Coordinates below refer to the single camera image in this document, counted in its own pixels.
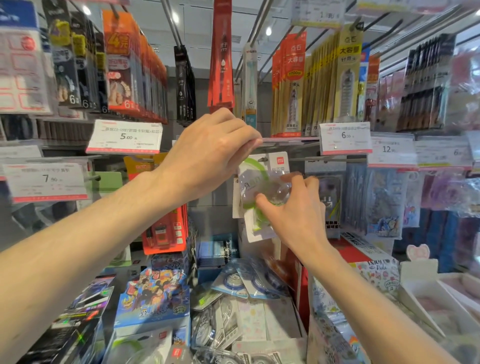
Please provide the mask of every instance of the ceiling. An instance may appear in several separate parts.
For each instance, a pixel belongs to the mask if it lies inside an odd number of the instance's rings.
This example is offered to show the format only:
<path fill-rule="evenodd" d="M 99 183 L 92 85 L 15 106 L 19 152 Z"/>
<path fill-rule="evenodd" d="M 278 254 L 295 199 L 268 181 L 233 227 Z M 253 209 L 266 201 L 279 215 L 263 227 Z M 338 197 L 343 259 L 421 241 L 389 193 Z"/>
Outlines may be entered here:
<path fill-rule="evenodd" d="M 41 0 L 34 0 L 39 12 L 41 12 Z M 146 35 L 148 42 L 154 47 L 157 54 L 166 66 L 174 67 L 173 46 L 175 41 L 165 16 L 165 12 L 160 0 L 132 0 L 132 5 L 128 10 L 133 14 L 135 20 Z M 75 2 L 80 8 L 83 3 Z M 232 0 L 232 35 L 236 42 L 232 43 L 233 67 L 236 68 L 240 61 L 241 52 L 248 36 L 253 28 L 255 18 L 258 14 L 261 0 Z M 90 15 L 94 23 L 101 28 L 101 8 L 109 8 L 105 3 L 88 2 L 86 5 L 91 10 Z M 212 42 L 212 20 L 213 20 L 213 0 L 170 0 L 172 10 L 178 15 L 178 31 L 182 43 L 187 47 L 187 51 L 195 69 L 208 70 L 210 68 L 210 49 Z M 290 26 L 292 0 L 274 0 L 268 17 L 263 25 L 260 35 L 257 39 L 257 50 L 259 59 L 259 68 L 261 68 L 269 55 L 273 52 L 277 44 Z M 362 16 L 362 21 L 368 25 L 381 15 Z M 346 14 L 346 21 L 353 22 L 357 18 L 355 7 Z M 400 31 L 396 36 L 402 36 L 415 27 L 421 25 L 431 18 L 431 16 L 419 16 L 411 13 L 394 12 L 383 18 L 369 30 L 364 32 L 364 42 L 371 42 L 377 37 L 391 29 L 399 20 L 403 23 L 399 27 Z M 272 28 L 272 34 L 267 36 L 265 30 Z M 300 27 L 295 27 L 293 32 L 298 32 Z M 307 45 L 309 45 L 320 33 L 322 29 L 308 28 Z M 318 41 L 311 50 L 319 45 Z M 264 71 L 269 70 L 271 61 L 269 61 Z"/>

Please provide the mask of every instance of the pink heart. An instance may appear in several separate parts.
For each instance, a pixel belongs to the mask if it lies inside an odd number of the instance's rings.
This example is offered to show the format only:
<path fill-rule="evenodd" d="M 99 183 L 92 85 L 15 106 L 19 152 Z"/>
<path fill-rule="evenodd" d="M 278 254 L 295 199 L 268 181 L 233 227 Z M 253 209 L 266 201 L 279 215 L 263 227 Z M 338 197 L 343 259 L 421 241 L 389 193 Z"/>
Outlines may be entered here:
<path fill-rule="evenodd" d="M 430 249 L 427 244 L 407 246 L 407 257 L 413 262 L 430 258 Z"/>

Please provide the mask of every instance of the ceiling light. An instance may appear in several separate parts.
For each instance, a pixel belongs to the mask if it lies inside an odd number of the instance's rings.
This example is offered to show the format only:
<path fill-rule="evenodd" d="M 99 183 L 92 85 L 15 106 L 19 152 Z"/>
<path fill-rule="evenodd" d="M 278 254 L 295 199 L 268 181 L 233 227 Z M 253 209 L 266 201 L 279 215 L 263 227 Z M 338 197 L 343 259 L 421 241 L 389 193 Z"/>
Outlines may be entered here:
<path fill-rule="evenodd" d="M 84 5 L 82 7 L 82 10 L 84 11 L 85 15 L 91 15 L 92 12 L 90 11 L 90 9 L 88 8 L 88 6 Z"/>
<path fill-rule="evenodd" d="M 175 24 L 178 24 L 179 21 L 180 21 L 180 18 L 179 18 L 179 15 L 176 13 L 176 12 L 172 12 L 172 18 L 173 18 L 173 22 Z"/>

